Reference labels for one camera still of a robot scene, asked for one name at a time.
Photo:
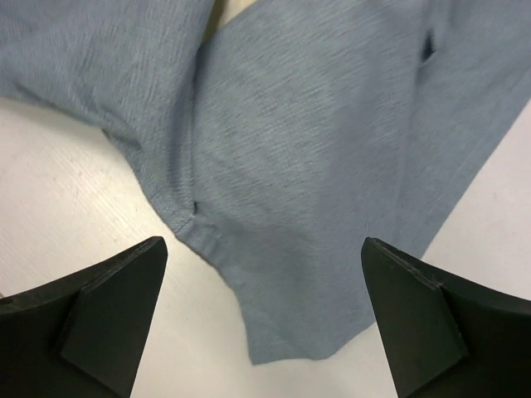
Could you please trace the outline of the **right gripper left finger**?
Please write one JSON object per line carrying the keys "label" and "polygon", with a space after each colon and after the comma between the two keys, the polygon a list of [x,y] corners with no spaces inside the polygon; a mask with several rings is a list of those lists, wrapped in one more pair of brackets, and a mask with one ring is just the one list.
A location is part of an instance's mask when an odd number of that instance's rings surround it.
{"label": "right gripper left finger", "polygon": [[168,250],[150,237],[1,299],[3,397],[129,397]]}

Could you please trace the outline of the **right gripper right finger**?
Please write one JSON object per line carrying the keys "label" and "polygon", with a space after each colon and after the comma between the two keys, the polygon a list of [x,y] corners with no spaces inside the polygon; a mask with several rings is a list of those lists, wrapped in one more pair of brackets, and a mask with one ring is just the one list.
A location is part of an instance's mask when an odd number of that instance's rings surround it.
{"label": "right gripper right finger", "polygon": [[528,397],[530,302],[367,238],[363,275],[400,397]]}

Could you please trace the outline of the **striped pillowcase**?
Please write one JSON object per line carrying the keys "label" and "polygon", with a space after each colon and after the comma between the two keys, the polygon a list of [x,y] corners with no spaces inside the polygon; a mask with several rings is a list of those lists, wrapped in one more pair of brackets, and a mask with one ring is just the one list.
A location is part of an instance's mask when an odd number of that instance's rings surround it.
{"label": "striped pillowcase", "polygon": [[255,364],[374,321],[375,236],[423,255],[530,97],[527,1],[4,1],[1,93],[106,132],[234,291]]}

